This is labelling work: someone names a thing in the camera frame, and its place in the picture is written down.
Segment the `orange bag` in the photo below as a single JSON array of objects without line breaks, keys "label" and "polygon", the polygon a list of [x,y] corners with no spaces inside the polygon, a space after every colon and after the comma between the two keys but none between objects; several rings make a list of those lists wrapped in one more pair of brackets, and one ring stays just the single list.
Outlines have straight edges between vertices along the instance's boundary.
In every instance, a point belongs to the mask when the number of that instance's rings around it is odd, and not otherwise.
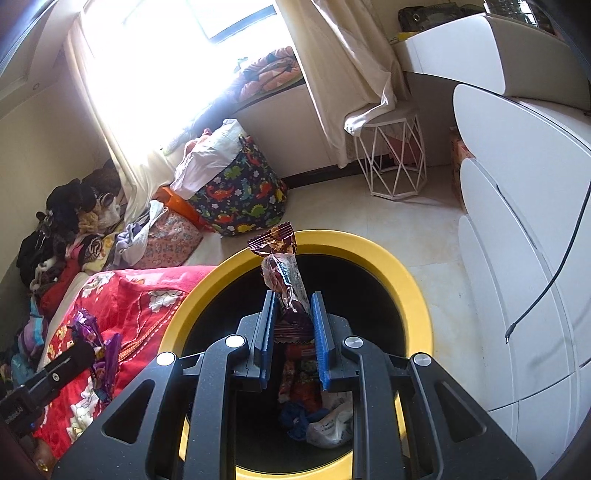
[{"label": "orange bag", "polygon": [[183,216],[199,230],[205,230],[208,228],[207,224],[204,222],[204,219],[201,218],[201,216],[190,205],[190,203],[182,199],[169,187],[159,187],[152,196],[152,199],[161,202],[168,209]]}]

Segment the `pile of dark clothes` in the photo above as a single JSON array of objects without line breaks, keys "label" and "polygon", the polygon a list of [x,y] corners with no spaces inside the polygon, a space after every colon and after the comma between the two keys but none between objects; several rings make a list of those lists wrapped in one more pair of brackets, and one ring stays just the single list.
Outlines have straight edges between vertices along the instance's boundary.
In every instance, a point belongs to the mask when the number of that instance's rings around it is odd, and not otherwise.
[{"label": "pile of dark clothes", "polygon": [[53,287],[77,246],[112,232],[124,209],[121,180],[111,160],[82,179],[55,187],[16,258],[21,281],[31,294],[41,297]]}]

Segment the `dinosaur print laundry basket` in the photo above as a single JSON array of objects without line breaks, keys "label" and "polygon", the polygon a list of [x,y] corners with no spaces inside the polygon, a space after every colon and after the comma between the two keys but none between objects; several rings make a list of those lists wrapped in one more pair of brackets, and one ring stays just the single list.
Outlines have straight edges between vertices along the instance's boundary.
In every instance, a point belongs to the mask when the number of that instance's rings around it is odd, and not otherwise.
[{"label": "dinosaur print laundry basket", "polygon": [[252,137],[238,137],[235,159],[188,199],[200,219],[221,236],[266,230],[287,207],[287,185]]}]

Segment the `purple snack wrapper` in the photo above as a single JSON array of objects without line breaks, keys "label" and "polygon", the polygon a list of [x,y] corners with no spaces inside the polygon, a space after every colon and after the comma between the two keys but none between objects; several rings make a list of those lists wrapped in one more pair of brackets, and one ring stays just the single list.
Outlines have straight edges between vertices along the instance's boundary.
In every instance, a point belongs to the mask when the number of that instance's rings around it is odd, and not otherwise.
[{"label": "purple snack wrapper", "polygon": [[280,300],[274,326],[276,343],[308,343],[314,339],[311,306],[297,266],[297,239],[290,222],[274,225],[253,237],[247,247],[262,257],[263,282]]}]

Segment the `yellow rimmed trash bin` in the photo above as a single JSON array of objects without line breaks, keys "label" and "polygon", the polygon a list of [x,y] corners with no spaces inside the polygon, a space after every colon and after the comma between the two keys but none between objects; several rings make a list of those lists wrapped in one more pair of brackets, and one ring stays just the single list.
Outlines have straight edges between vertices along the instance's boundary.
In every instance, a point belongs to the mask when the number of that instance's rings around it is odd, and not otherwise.
[{"label": "yellow rimmed trash bin", "polygon": [[[414,277],[398,258],[365,237],[342,231],[297,231],[295,240],[300,254],[321,254],[348,260],[372,274],[402,315],[405,354],[434,352],[433,326],[427,303]],[[205,308],[231,281],[259,268],[261,262],[262,259],[251,251],[243,249],[211,270],[176,310],[159,350],[181,353],[190,330]]]}]

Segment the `floral pink fabric bag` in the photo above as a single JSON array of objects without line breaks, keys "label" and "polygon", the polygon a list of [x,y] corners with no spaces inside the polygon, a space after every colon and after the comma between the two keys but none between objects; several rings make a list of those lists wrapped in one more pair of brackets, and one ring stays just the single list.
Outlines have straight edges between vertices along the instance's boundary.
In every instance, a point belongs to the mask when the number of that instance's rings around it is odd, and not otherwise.
[{"label": "floral pink fabric bag", "polygon": [[202,240],[202,233],[184,216],[166,209],[149,228],[143,255],[132,267],[154,269],[184,264]]}]

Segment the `cream curtain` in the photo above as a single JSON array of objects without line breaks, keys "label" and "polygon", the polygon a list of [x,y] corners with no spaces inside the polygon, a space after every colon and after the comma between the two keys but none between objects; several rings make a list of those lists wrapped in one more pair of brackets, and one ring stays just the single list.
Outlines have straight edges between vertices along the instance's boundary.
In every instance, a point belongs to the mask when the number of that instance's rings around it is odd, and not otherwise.
[{"label": "cream curtain", "polygon": [[339,167],[348,138],[411,98],[370,1],[276,1],[294,43],[318,121]]},{"label": "cream curtain", "polygon": [[127,200],[125,221],[135,220],[156,190],[172,181],[175,165],[150,136],[150,110],[124,91],[123,68],[91,46],[87,16],[77,15],[63,43],[79,98],[107,147]]}]

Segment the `cream right curtain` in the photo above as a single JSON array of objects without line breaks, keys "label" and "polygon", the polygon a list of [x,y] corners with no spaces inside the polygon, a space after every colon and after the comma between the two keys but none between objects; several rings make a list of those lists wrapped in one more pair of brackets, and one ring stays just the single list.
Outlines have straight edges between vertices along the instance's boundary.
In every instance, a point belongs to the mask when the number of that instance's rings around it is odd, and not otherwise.
[{"label": "cream right curtain", "polygon": [[411,98],[370,1],[276,1],[294,43],[318,121],[339,167],[348,138]]}]

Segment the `orange patterned folded blanket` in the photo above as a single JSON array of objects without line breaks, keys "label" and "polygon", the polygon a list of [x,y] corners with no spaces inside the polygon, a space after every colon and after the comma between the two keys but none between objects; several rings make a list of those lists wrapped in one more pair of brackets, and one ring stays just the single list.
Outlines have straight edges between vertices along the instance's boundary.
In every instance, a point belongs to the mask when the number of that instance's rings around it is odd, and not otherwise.
[{"label": "orange patterned folded blanket", "polygon": [[228,92],[236,102],[246,102],[287,88],[303,79],[291,46],[271,51],[239,70]]}]

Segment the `red floral blanket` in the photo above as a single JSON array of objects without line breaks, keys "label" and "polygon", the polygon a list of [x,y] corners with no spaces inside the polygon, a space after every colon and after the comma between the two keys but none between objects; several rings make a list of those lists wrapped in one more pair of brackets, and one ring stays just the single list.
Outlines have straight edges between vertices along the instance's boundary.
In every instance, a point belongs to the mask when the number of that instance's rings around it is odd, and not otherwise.
[{"label": "red floral blanket", "polygon": [[[40,365],[73,343],[72,327],[81,315],[94,318],[104,341],[118,337],[116,370],[107,400],[114,399],[154,359],[161,338],[184,299],[211,272],[211,265],[148,270],[116,270],[89,277],[71,303],[50,323]],[[60,458],[108,405],[89,370],[66,385],[45,408],[34,436]]]}]

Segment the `cream left curtain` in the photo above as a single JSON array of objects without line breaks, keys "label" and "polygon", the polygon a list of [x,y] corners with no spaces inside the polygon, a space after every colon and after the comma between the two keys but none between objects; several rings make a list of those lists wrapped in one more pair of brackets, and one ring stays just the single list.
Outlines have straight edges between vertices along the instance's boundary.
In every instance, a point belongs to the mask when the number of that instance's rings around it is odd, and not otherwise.
[{"label": "cream left curtain", "polygon": [[127,200],[125,221],[135,220],[156,190],[172,181],[175,165],[150,136],[150,110],[124,91],[123,68],[91,46],[87,16],[77,15],[63,43],[79,98],[107,147]]}]

